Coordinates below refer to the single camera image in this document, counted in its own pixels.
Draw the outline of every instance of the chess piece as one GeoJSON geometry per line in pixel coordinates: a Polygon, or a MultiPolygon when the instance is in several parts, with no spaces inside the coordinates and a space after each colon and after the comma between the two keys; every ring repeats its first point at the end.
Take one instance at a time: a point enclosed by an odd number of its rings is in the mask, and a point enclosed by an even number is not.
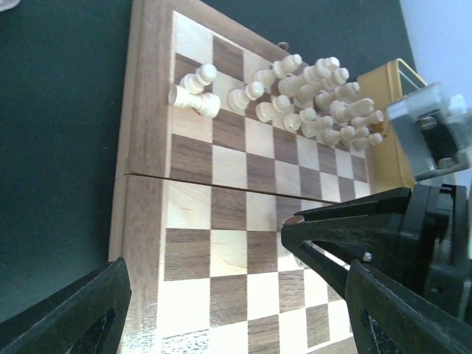
{"type": "Polygon", "coordinates": [[[290,108],[290,100],[287,96],[275,97],[271,103],[261,102],[256,105],[256,115],[261,122],[270,122],[275,115],[290,108]]]}
{"type": "Polygon", "coordinates": [[[220,110],[220,97],[206,92],[204,94],[191,94],[185,88],[173,85],[169,91],[169,104],[175,107],[191,107],[200,115],[213,119],[220,110]]]}
{"type": "Polygon", "coordinates": [[[361,87],[358,83],[345,83],[342,86],[335,87],[333,92],[322,93],[315,97],[316,107],[327,110],[330,104],[335,101],[354,102],[358,100],[358,93],[361,87]]]}
{"type": "Polygon", "coordinates": [[[180,86],[188,90],[191,94],[201,94],[205,86],[210,85],[216,78],[216,68],[213,64],[207,63],[200,66],[195,74],[187,74],[180,80],[180,86]]]}
{"type": "Polygon", "coordinates": [[[331,115],[338,123],[349,122],[355,117],[364,117],[374,111],[374,101],[364,98],[346,105],[341,101],[334,101],[330,105],[331,115]]]}
{"type": "Polygon", "coordinates": [[[322,131],[331,129],[333,127],[333,118],[330,116],[317,117],[310,122],[302,123],[302,133],[307,138],[312,138],[322,131]]]}
{"type": "Polygon", "coordinates": [[[282,60],[275,61],[272,69],[260,70],[252,77],[255,81],[259,81],[264,87],[269,88],[277,78],[286,78],[302,65],[302,57],[298,54],[289,55],[282,60]]]}
{"type": "Polygon", "coordinates": [[[369,145],[380,144],[383,140],[384,139],[382,138],[382,135],[380,135],[379,133],[374,133],[365,138],[354,139],[353,147],[357,151],[362,151],[362,150],[366,150],[369,147],[369,145]]]}
{"type": "Polygon", "coordinates": [[[314,85],[331,75],[339,67],[335,57],[318,59],[315,65],[303,69],[299,76],[287,77],[279,82],[279,92],[287,97],[295,96],[300,88],[307,83],[314,85]]]}
{"type": "Polygon", "coordinates": [[[238,88],[229,92],[228,105],[235,111],[245,111],[251,101],[254,101],[264,94],[264,85],[259,81],[254,81],[246,85],[244,89],[238,88]]]}
{"type": "Polygon", "coordinates": [[[366,138],[368,137],[370,134],[370,131],[369,131],[369,128],[366,128],[366,127],[362,127],[362,128],[358,128],[355,130],[355,135],[350,137],[350,138],[347,138],[347,139],[341,139],[341,142],[344,144],[344,145],[349,145],[349,143],[351,141],[353,141],[354,139],[358,139],[358,138],[366,138]]]}
{"type": "Polygon", "coordinates": [[[332,90],[337,86],[343,85],[349,79],[349,72],[346,68],[337,68],[329,77],[320,80],[317,83],[307,84],[301,87],[296,94],[298,101],[304,103],[312,100],[321,90],[332,90]]]}
{"type": "Polygon", "coordinates": [[[355,136],[353,127],[344,127],[340,131],[325,131],[323,133],[324,142],[327,146],[338,144],[341,139],[350,139],[355,136]]]}
{"type": "Polygon", "coordinates": [[[384,114],[381,111],[375,111],[368,117],[355,117],[351,120],[354,128],[367,127],[368,125],[377,124],[384,121],[384,114]]]}

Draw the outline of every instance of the light square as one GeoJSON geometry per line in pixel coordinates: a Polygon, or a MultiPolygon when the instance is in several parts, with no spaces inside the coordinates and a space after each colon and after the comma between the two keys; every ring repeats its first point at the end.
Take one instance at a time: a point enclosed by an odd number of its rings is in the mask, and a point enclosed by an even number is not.
{"type": "Polygon", "coordinates": [[[279,315],[280,354],[306,353],[307,314],[304,308],[279,315]]]}
{"type": "Polygon", "coordinates": [[[327,283],[314,270],[305,269],[305,306],[312,308],[314,306],[327,304],[327,283]]]}
{"type": "Polygon", "coordinates": [[[277,270],[298,271],[300,267],[296,264],[295,256],[282,245],[281,233],[277,233],[277,270]]]}
{"type": "Polygon", "coordinates": [[[296,136],[296,148],[298,149],[298,162],[300,166],[319,170],[318,144],[304,136],[296,136]]]}
{"type": "Polygon", "coordinates": [[[275,161],[277,193],[300,195],[300,171],[298,166],[275,161]]]}
{"type": "Polygon", "coordinates": [[[244,50],[243,53],[244,82],[252,83],[254,81],[252,78],[254,74],[259,70],[269,69],[271,62],[253,52],[250,52],[249,50],[244,50]]]}
{"type": "Polygon", "coordinates": [[[354,181],[354,192],[356,198],[367,197],[370,195],[370,187],[368,183],[354,181]]]}
{"type": "Polygon", "coordinates": [[[246,152],[274,158],[274,132],[269,124],[246,118],[246,152]]]}
{"type": "Polygon", "coordinates": [[[213,145],[213,184],[247,189],[246,154],[213,145]]]}
{"type": "Polygon", "coordinates": [[[277,231],[277,209],[274,195],[246,193],[248,231],[277,231]]]}
{"type": "Polygon", "coordinates": [[[211,187],[169,181],[167,228],[210,229],[211,187]]]}
{"type": "Polygon", "coordinates": [[[211,277],[247,274],[246,231],[212,230],[209,272],[211,277]]]}
{"type": "Polygon", "coordinates": [[[212,63],[212,32],[177,12],[174,12],[174,21],[176,21],[174,37],[176,52],[202,64],[212,63]]]}
{"type": "Polygon", "coordinates": [[[233,112],[228,105],[228,94],[235,89],[243,89],[244,83],[222,72],[216,74],[215,81],[213,81],[213,93],[220,97],[221,108],[233,112]]]}
{"type": "Polygon", "coordinates": [[[248,319],[260,319],[279,313],[279,274],[248,275],[248,319]]]}
{"type": "Polygon", "coordinates": [[[238,322],[209,330],[210,354],[248,352],[248,322],[238,322]]]}
{"type": "Polygon", "coordinates": [[[338,176],[354,179],[353,160],[351,154],[346,151],[334,149],[336,154],[336,167],[338,176]]]}
{"type": "Polygon", "coordinates": [[[338,176],[320,172],[319,179],[322,185],[322,198],[326,201],[341,201],[338,176]]]}
{"type": "Polygon", "coordinates": [[[163,338],[209,329],[209,278],[163,282],[157,323],[163,338]]]}
{"type": "Polygon", "coordinates": [[[344,300],[333,301],[327,304],[330,317],[330,340],[341,341],[351,336],[349,312],[344,300]]]}
{"type": "Polygon", "coordinates": [[[177,135],[211,143],[213,140],[212,120],[193,109],[169,107],[172,117],[172,132],[177,135]]]}

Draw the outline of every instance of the pawn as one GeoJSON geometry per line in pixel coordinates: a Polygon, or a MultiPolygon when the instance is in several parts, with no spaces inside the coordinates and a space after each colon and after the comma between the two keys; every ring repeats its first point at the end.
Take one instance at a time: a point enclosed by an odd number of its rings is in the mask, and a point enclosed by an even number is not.
{"type": "Polygon", "coordinates": [[[341,139],[341,142],[344,145],[349,145],[349,143],[353,141],[354,139],[366,138],[369,136],[369,134],[370,134],[370,131],[368,128],[366,127],[358,128],[355,130],[355,135],[353,137],[348,138],[348,139],[341,139]]]}
{"type": "Polygon", "coordinates": [[[322,131],[333,128],[333,118],[330,116],[317,117],[310,122],[302,123],[302,133],[307,138],[313,138],[322,131]]]}
{"type": "Polygon", "coordinates": [[[357,151],[362,151],[366,150],[370,145],[380,144],[383,140],[384,139],[382,138],[382,135],[380,135],[379,133],[374,133],[365,138],[354,139],[353,147],[357,151]]]}
{"type": "Polygon", "coordinates": [[[340,131],[325,131],[323,133],[324,143],[327,146],[338,144],[341,139],[351,139],[355,136],[355,129],[353,127],[344,127],[340,131]]]}
{"type": "Polygon", "coordinates": [[[255,101],[264,94],[264,85],[254,81],[246,85],[244,90],[238,88],[228,94],[228,105],[235,111],[245,111],[251,101],[255,101]]]}
{"type": "Polygon", "coordinates": [[[287,96],[280,95],[275,97],[271,103],[261,102],[256,105],[256,115],[261,122],[270,122],[278,113],[289,109],[290,100],[287,96]]]}
{"type": "Polygon", "coordinates": [[[191,94],[201,94],[205,86],[210,85],[216,78],[216,67],[207,63],[200,66],[195,74],[187,74],[180,80],[180,86],[191,94]]]}
{"type": "Polygon", "coordinates": [[[206,92],[204,94],[191,94],[185,88],[173,85],[169,91],[169,104],[175,107],[191,107],[205,118],[213,119],[220,110],[220,97],[206,92]]]}
{"type": "Polygon", "coordinates": [[[384,121],[384,114],[381,111],[375,111],[368,117],[356,117],[351,120],[354,128],[367,127],[368,125],[381,123],[384,121]]]}

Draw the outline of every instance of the dark square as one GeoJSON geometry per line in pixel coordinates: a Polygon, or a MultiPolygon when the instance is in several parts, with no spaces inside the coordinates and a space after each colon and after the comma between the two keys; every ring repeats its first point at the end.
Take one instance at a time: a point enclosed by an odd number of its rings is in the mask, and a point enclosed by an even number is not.
{"type": "Polygon", "coordinates": [[[351,201],[355,199],[354,180],[345,177],[338,177],[338,180],[341,201],[351,201]]]}
{"type": "Polygon", "coordinates": [[[170,177],[181,181],[211,184],[212,154],[210,143],[173,134],[170,177]]]}
{"type": "Polygon", "coordinates": [[[275,193],[275,161],[267,157],[246,154],[248,189],[275,193]]]}
{"type": "Polygon", "coordinates": [[[322,197],[322,184],[319,179],[319,171],[301,166],[299,170],[301,196],[303,198],[320,199],[322,197]]]}
{"type": "Polygon", "coordinates": [[[246,275],[211,278],[209,312],[212,327],[247,320],[246,278],[246,275]]]}
{"type": "Polygon", "coordinates": [[[275,354],[280,350],[279,315],[248,323],[249,354],[275,354]]]}
{"type": "Polygon", "coordinates": [[[248,108],[246,108],[246,117],[259,121],[256,114],[256,106],[261,102],[271,102],[271,95],[264,93],[257,100],[251,101],[248,108]]]}
{"type": "Polygon", "coordinates": [[[303,270],[279,273],[280,312],[298,310],[305,306],[303,270]]]}
{"type": "Polygon", "coordinates": [[[246,193],[212,188],[212,229],[246,230],[246,193]]]}
{"type": "Polygon", "coordinates": [[[248,274],[277,271],[277,233],[248,231],[248,274]]]}
{"type": "Polygon", "coordinates": [[[307,338],[308,347],[314,347],[330,340],[327,304],[307,308],[307,338]]]}
{"type": "Polygon", "coordinates": [[[331,175],[338,174],[336,167],[336,153],[334,148],[323,144],[318,144],[319,170],[331,175]]]}
{"type": "Polygon", "coordinates": [[[351,160],[353,161],[354,179],[367,183],[366,160],[356,155],[351,155],[351,160]]]}
{"type": "MultiPolygon", "coordinates": [[[[187,74],[194,74],[197,69],[201,66],[202,63],[195,61],[193,59],[184,57],[176,53],[176,64],[175,64],[175,71],[174,71],[174,83],[179,84],[180,80],[187,74]]],[[[208,85],[205,86],[205,92],[212,92],[213,86],[208,85]]]]}
{"type": "Polygon", "coordinates": [[[213,36],[213,64],[219,72],[244,81],[243,51],[229,42],[213,36]]]}
{"type": "Polygon", "coordinates": [[[165,280],[209,277],[209,230],[168,229],[165,280]]]}
{"type": "Polygon", "coordinates": [[[302,203],[299,199],[276,197],[277,208],[277,231],[282,229],[282,224],[285,219],[294,216],[302,208],[302,203]]]}
{"type": "Polygon", "coordinates": [[[239,151],[246,151],[244,117],[221,109],[213,119],[213,144],[239,151]]]}
{"type": "Polygon", "coordinates": [[[298,164],[296,135],[289,131],[274,128],[275,159],[289,164],[298,164]]]}

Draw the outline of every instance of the white pawn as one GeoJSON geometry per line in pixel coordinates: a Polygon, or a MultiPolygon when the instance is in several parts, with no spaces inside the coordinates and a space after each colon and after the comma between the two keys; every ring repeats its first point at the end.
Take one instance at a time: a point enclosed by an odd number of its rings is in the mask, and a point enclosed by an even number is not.
{"type": "Polygon", "coordinates": [[[290,113],[283,118],[283,125],[287,131],[296,133],[300,129],[302,123],[310,122],[315,120],[316,112],[312,108],[306,108],[300,111],[299,114],[290,113]]]}
{"type": "Polygon", "coordinates": [[[384,121],[384,114],[381,111],[375,111],[368,117],[356,117],[351,120],[354,128],[367,127],[368,125],[381,123],[384,121]]]}
{"type": "Polygon", "coordinates": [[[272,69],[260,70],[252,77],[266,88],[270,88],[277,78],[283,79],[302,65],[302,57],[298,54],[289,55],[282,60],[275,61],[272,69]]]}
{"type": "Polygon", "coordinates": [[[346,68],[337,68],[331,73],[331,76],[311,85],[307,84],[301,87],[296,94],[296,98],[301,103],[312,100],[321,90],[332,90],[337,86],[343,85],[349,79],[349,71],[346,68]]]}
{"type": "Polygon", "coordinates": [[[366,128],[366,127],[358,128],[355,130],[355,135],[353,137],[348,138],[348,139],[341,139],[341,142],[344,145],[349,145],[349,143],[353,141],[354,139],[366,138],[369,136],[369,134],[370,134],[369,128],[366,128]]]}
{"type": "Polygon", "coordinates": [[[333,127],[333,118],[330,116],[317,117],[314,121],[302,123],[302,133],[307,138],[313,138],[322,131],[333,127]]]}
{"type": "Polygon", "coordinates": [[[290,100],[287,96],[275,97],[271,103],[261,102],[256,105],[256,115],[261,122],[270,122],[278,113],[282,113],[290,108],[290,100]]]}
{"type": "Polygon", "coordinates": [[[206,92],[204,94],[191,94],[185,88],[173,85],[169,91],[169,104],[175,107],[191,107],[200,115],[213,119],[220,110],[220,97],[206,92]]]}
{"type": "Polygon", "coordinates": [[[327,146],[338,144],[341,139],[350,139],[355,136],[355,129],[353,127],[344,127],[340,131],[325,131],[323,133],[324,143],[327,146]]]}
{"type": "Polygon", "coordinates": [[[380,135],[379,133],[374,133],[365,138],[354,139],[353,147],[357,151],[362,151],[362,150],[366,150],[369,147],[369,145],[380,144],[383,140],[384,139],[382,138],[382,135],[380,135]]]}
{"type": "Polygon", "coordinates": [[[200,66],[195,74],[187,74],[180,80],[180,86],[188,90],[191,94],[201,94],[205,86],[208,86],[216,78],[216,68],[213,64],[207,63],[200,66]]]}
{"type": "Polygon", "coordinates": [[[345,83],[342,86],[335,87],[333,92],[322,93],[315,97],[316,107],[320,109],[329,109],[330,104],[335,100],[339,101],[356,101],[361,86],[358,83],[345,83]]]}
{"type": "Polygon", "coordinates": [[[264,85],[254,81],[246,85],[244,89],[238,88],[229,92],[228,105],[235,111],[245,111],[251,101],[255,101],[264,94],[264,85]]]}

